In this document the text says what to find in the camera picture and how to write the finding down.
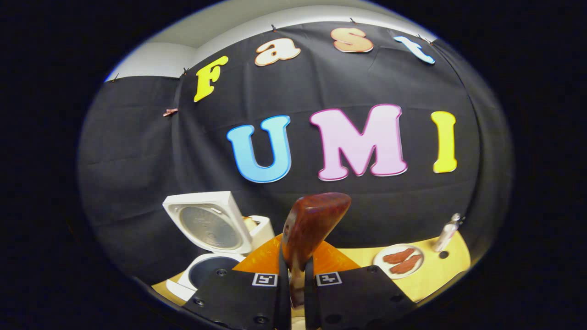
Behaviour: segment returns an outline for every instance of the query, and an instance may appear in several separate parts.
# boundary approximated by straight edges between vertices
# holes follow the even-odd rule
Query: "white plate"
[[[406,260],[408,260],[412,255],[417,255],[417,254],[421,254],[422,257],[420,258],[420,260],[416,261],[414,268],[412,268],[409,272],[404,273],[404,274],[392,274],[392,272],[389,271],[389,268],[391,268],[395,265],[398,265],[398,264],[388,264],[387,262],[383,261],[383,257],[388,254],[393,254],[393,253],[405,251],[408,248],[412,248],[415,251],[412,254],[410,254],[409,257],[406,258]],[[414,274],[420,268],[420,266],[422,266],[423,263],[424,263],[424,253],[422,253],[422,250],[420,250],[419,248],[417,248],[413,245],[410,245],[410,244],[396,244],[396,245],[392,245],[390,247],[386,247],[383,250],[379,251],[379,253],[377,253],[375,258],[373,259],[373,265],[379,266],[379,268],[381,268],[385,272],[385,274],[387,274],[387,276],[389,276],[389,278],[391,278],[392,280],[397,280],[398,278],[404,278],[404,277],[407,277],[407,276]]]

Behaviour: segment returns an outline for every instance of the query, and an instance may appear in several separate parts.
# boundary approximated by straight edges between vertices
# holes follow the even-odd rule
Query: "clip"
[[[167,109],[165,111],[165,113],[163,114],[163,117],[171,116],[171,115],[173,115],[174,113],[176,113],[178,111],[179,110],[177,108],[175,108],[175,109]]]

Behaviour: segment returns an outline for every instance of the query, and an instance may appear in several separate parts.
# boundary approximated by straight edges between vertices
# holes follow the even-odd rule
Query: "letter m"
[[[367,171],[374,150],[376,161],[371,167],[374,176],[404,173],[407,164],[402,158],[401,115],[402,109],[397,105],[376,105],[369,112],[362,134],[340,109],[311,115],[310,122],[318,126],[322,135],[324,168],[318,173],[320,180],[335,181],[348,176],[349,170],[340,162],[340,151],[357,176]]]

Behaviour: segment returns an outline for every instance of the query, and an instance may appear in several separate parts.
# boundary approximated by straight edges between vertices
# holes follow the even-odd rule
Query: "black backdrop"
[[[360,54],[338,51],[330,31],[340,27],[360,28],[375,48]],[[464,238],[475,247],[473,259],[479,259],[494,238],[510,193],[507,124],[483,80],[446,43],[429,45],[407,35],[435,58],[428,65],[393,40],[403,35],[351,22],[307,23],[237,42],[179,79],[129,77],[104,83],[82,131],[79,184],[86,213],[112,260],[150,284],[182,271],[202,251],[182,237],[161,202],[167,195],[201,191],[232,191],[244,215],[268,216],[276,232],[297,198],[347,193],[352,206],[327,238],[339,248],[435,237],[452,214],[468,215],[483,150],[486,164],[481,167],[500,171],[499,176],[486,174],[492,183],[483,190],[491,200],[478,207],[483,212],[467,217],[463,227],[470,228]],[[255,49],[277,38],[291,38],[300,55],[257,67]],[[229,61],[213,83],[214,92],[194,103],[195,73],[223,55]],[[391,177],[350,173],[343,180],[320,181],[322,143],[310,115],[342,109],[362,131],[371,107],[381,103],[402,108],[399,123],[408,170]],[[176,115],[161,116],[174,107],[180,110]],[[458,166],[451,173],[432,171],[438,153],[437,128],[430,119],[435,111],[456,117]],[[259,124],[276,115],[291,118],[286,128],[291,169],[273,183],[250,182],[239,174],[226,134],[243,124],[257,127],[252,137],[255,157],[268,166],[271,146]]]
[[[577,158],[585,66],[573,58],[584,5],[392,5],[446,38],[495,88],[514,134],[518,169],[512,210],[490,253],[445,295],[394,328],[580,328],[581,297],[568,289],[579,263],[566,252],[580,251],[575,234],[585,204]],[[161,2],[149,1],[6,4],[4,148],[16,158],[5,172],[5,328],[175,328],[174,318],[157,316],[162,310],[156,304],[135,299],[141,297],[137,290],[96,258],[100,251],[92,250],[97,246],[83,230],[86,217],[72,173],[81,122],[107,72],[134,45],[200,8],[174,1],[166,1],[164,10]]]

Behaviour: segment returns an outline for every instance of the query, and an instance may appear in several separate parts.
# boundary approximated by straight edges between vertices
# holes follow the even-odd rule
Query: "white wall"
[[[179,78],[183,68],[190,68],[196,49],[167,42],[144,43],[129,54],[106,81],[131,76],[163,76]]]
[[[195,14],[190,19],[197,18],[197,15],[201,14]],[[421,26],[392,12],[389,12],[389,15],[384,15],[378,12],[346,6],[304,6],[273,12],[240,24],[214,37],[197,49],[177,43],[160,42],[163,39],[161,36],[158,36],[156,40],[159,42],[142,44],[127,56],[106,80],[112,80],[117,74],[118,78],[128,76],[167,76],[177,78],[183,73],[183,68],[191,68],[213,53],[233,43],[262,32],[270,31],[271,24],[279,29],[284,26],[311,22],[349,22],[349,18],[353,18],[357,23],[383,26],[413,36],[419,34],[430,41],[436,39],[436,36]],[[177,33],[180,32],[177,30],[177,25],[172,26],[170,29],[172,28]],[[183,33],[193,34],[195,32],[188,29]]]

